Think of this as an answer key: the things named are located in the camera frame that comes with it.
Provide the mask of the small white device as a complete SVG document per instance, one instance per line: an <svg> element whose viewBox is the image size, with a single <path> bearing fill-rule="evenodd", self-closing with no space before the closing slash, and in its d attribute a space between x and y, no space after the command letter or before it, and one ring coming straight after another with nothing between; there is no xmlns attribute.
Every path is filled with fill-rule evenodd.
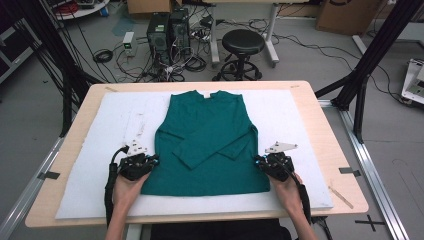
<svg viewBox="0 0 424 240"><path fill-rule="evenodd" d="M136 44L133 32L125 33L122 44L127 56L133 57L136 54Z"/></svg>

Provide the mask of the black tape piece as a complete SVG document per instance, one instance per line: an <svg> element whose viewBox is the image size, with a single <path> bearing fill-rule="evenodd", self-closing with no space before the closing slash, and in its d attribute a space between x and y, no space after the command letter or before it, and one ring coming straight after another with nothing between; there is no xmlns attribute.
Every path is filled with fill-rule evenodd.
<svg viewBox="0 0 424 240"><path fill-rule="evenodd" d="M359 170L353 170L351 167L339 168L339 172L341 174L352 174L354 177L361 176L361 172Z"/></svg>
<svg viewBox="0 0 424 240"><path fill-rule="evenodd" d="M60 173L52 172L52 171L46 171L46 172L40 172L37 175L37 179L40 179L40 180L45 180L45 179L56 180L56 179L59 178L59 176L60 176Z"/></svg>

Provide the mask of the green t-shirt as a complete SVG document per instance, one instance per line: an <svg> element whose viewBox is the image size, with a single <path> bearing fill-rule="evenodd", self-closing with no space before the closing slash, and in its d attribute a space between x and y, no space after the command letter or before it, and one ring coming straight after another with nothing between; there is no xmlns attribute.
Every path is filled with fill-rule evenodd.
<svg viewBox="0 0 424 240"><path fill-rule="evenodd" d="M243 96L197 91L170 97L155 133L160 164L142 187L146 195L199 197L261 193L268 178L254 164L258 130Z"/></svg>

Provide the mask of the person's right hand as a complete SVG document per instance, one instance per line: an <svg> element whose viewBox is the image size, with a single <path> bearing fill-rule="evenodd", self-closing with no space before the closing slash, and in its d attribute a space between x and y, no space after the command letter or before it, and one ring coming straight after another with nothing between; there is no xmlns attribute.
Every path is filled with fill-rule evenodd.
<svg viewBox="0 0 424 240"><path fill-rule="evenodd" d="M269 176L269 180L276 191L280 203L287 212L302 210L301 197L293 178L289 177L285 181L280 181Z"/></svg>

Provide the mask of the aluminium rail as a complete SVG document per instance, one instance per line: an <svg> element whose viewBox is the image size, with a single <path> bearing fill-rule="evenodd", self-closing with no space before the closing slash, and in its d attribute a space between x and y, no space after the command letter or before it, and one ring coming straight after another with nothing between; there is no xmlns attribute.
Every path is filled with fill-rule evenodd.
<svg viewBox="0 0 424 240"><path fill-rule="evenodd" d="M34 203L43 182L46 180L37 179L37 175L40 172L51 171L50 168L54 163L59 149L64 142L63 137L59 137L52 148L48 152L47 156L23 190L22 194L15 202L14 206L6 216L5 220L0 225L0 240L8 240L14 230L19 226L24 217L28 214L30 207Z"/></svg>
<svg viewBox="0 0 424 240"><path fill-rule="evenodd" d="M354 133L354 120L348 111L338 110L349 140L355 151L358 163L367 180L378 209L393 240L410 240L404 225L390 199L383 181L375 167L371 155L359 137Z"/></svg>

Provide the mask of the white mat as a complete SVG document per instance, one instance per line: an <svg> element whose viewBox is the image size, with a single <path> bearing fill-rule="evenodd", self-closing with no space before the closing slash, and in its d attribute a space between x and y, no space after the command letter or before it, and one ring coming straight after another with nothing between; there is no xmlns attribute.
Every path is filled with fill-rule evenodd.
<svg viewBox="0 0 424 240"><path fill-rule="evenodd" d="M156 154L155 133L166 117L170 97L189 91L196 90L105 94L70 171L57 218L103 217L110 162L124 158L122 149L133 140L147 149L147 155ZM218 91L197 92L208 98ZM278 141L298 145L287 154L306 186L311 208L332 209L334 203L319 167L317 152L311 146L293 93L289 90L223 91L243 96L249 118L258 130L258 155L264 155L265 149ZM146 195L141 190L129 214L150 221L181 221L188 216L220 218L223 215L278 212L280 209L270 185L267 192L199 197Z"/></svg>

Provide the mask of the white table leg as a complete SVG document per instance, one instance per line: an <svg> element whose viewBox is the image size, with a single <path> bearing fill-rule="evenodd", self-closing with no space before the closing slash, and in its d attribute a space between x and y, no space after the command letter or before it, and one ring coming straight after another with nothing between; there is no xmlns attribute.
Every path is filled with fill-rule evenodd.
<svg viewBox="0 0 424 240"><path fill-rule="evenodd" d="M141 240L142 226L140 224L129 224L125 240Z"/></svg>

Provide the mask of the flat cardboard box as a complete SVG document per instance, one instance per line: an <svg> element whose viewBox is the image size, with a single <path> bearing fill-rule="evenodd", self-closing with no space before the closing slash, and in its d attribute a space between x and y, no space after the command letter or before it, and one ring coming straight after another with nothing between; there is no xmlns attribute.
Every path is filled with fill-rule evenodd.
<svg viewBox="0 0 424 240"><path fill-rule="evenodd" d="M130 14L171 12L175 6L181 6L182 0L127 0Z"/></svg>

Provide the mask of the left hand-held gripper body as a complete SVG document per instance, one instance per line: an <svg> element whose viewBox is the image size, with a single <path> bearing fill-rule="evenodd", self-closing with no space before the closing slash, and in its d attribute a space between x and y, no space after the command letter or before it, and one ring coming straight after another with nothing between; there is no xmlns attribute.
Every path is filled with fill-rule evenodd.
<svg viewBox="0 0 424 240"><path fill-rule="evenodd" d="M119 174L135 181L149 173L153 168L153 159L146 152L146 148L133 140L128 147L127 156L121 159Z"/></svg>

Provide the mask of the large cardboard box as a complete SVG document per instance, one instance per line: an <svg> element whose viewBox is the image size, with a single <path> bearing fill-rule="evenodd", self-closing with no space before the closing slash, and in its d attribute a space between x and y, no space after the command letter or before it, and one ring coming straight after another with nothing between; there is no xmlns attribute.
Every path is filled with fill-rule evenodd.
<svg viewBox="0 0 424 240"><path fill-rule="evenodd" d="M342 35L363 35L383 0L324 0L316 29Z"/></svg>

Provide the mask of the black metal frame post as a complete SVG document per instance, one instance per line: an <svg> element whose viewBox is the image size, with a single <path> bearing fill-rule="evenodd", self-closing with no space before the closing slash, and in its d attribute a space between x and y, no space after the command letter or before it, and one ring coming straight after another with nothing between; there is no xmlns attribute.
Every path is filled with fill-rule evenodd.
<svg viewBox="0 0 424 240"><path fill-rule="evenodd" d="M317 98L338 88L339 94L331 100L333 106L348 111L356 99L353 134L362 143L362 125L368 79L390 47L397 40L412 17L424 5L424 0L397 0L393 10L383 23L356 67L347 76L315 92Z"/></svg>
<svg viewBox="0 0 424 240"><path fill-rule="evenodd" d="M73 107L80 108L91 85L101 80L85 72L62 40L49 8L41 0L0 0L12 27L34 51L62 95L64 137L73 123Z"/></svg>

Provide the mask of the white desk frame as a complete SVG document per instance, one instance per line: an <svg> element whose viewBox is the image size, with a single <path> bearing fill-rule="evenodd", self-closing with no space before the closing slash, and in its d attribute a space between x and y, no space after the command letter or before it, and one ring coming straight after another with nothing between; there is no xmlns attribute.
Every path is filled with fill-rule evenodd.
<svg viewBox="0 0 424 240"><path fill-rule="evenodd" d="M217 29L216 21L218 19L229 20L235 18L241 19L268 19L268 28L265 33L262 34L265 39L265 49L268 51L271 66L275 67L280 61L274 44L272 42L272 36L274 32L274 26L277 19L278 10L282 4L282 0L204 0L206 3L211 5L209 10L210 16L212 17L212 26L210 30L210 54L211 63L213 67L216 67L220 63L220 55L218 50L217 41Z"/></svg>

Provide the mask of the person's left hand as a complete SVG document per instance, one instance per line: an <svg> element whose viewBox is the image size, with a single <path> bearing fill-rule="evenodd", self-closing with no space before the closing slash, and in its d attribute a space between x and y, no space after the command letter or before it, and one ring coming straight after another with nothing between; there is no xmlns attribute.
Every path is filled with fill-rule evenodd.
<svg viewBox="0 0 424 240"><path fill-rule="evenodd" d="M136 198L140 195L141 189L149 175L146 174L138 180L130 181L119 175L115 182L113 191L113 201L115 206L130 208Z"/></svg>

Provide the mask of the black round stool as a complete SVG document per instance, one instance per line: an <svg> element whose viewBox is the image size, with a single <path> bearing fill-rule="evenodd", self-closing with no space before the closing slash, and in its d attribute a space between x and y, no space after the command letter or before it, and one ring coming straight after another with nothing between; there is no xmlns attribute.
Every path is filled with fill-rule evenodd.
<svg viewBox="0 0 424 240"><path fill-rule="evenodd" d="M230 55L225 58L225 64L212 78L213 81L257 81L262 78L258 67L249 61L265 47L265 40L260 34L247 29L231 30L223 36L222 45Z"/></svg>

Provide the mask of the brown tape strip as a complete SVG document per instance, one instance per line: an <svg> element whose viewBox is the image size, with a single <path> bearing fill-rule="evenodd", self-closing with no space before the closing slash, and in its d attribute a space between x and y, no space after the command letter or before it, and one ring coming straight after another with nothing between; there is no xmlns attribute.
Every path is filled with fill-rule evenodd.
<svg viewBox="0 0 424 240"><path fill-rule="evenodd" d="M332 186L328 186L328 189L338 197L344 204L346 204L350 209L354 209L354 206L351 202L349 202L340 192L334 189Z"/></svg>

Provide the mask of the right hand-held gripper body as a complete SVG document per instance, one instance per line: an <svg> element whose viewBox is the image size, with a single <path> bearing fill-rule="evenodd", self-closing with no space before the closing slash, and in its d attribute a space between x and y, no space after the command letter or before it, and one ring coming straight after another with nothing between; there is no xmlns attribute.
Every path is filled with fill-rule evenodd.
<svg viewBox="0 0 424 240"><path fill-rule="evenodd" d="M286 181L294 172L294 165L292 158L286 155L285 152L294 150L297 147L297 144L276 142L266 148L265 173L282 182Z"/></svg>

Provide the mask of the person's dark clothing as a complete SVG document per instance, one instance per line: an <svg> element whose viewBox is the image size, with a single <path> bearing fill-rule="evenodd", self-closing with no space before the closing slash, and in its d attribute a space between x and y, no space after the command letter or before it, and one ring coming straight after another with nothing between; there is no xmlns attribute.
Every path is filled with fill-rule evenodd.
<svg viewBox="0 0 424 240"><path fill-rule="evenodd" d="M150 240L292 240L278 219L153 224Z"/></svg>

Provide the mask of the round white table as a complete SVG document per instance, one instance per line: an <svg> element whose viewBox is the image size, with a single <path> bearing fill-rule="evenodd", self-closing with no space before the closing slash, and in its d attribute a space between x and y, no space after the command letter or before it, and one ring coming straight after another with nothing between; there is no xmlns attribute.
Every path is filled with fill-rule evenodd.
<svg viewBox="0 0 424 240"><path fill-rule="evenodd" d="M110 0L92 0L93 5L79 4L78 0L63 0L59 4L52 6L54 16L58 20L70 20L88 16L93 13L99 13L101 16L107 16L107 5Z"/></svg>

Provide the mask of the black computer tower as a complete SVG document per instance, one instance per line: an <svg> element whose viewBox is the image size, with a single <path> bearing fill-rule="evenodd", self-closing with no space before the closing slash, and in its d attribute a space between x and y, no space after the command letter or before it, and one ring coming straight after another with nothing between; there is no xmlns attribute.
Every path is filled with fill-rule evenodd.
<svg viewBox="0 0 424 240"><path fill-rule="evenodd" d="M166 65L170 64L169 17L168 12L153 13L146 32L153 58Z"/></svg>
<svg viewBox="0 0 424 240"><path fill-rule="evenodd" d="M172 56L190 53L189 13L187 8L174 10L170 15Z"/></svg>

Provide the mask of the white machine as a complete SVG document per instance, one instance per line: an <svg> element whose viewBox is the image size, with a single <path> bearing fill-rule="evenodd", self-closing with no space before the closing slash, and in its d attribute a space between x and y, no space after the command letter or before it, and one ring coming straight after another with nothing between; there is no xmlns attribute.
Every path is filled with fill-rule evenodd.
<svg viewBox="0 0 424 240"><path fill-rule="evenodd" d="M424 105L424 60L409 60L401 96Z"/></svg>

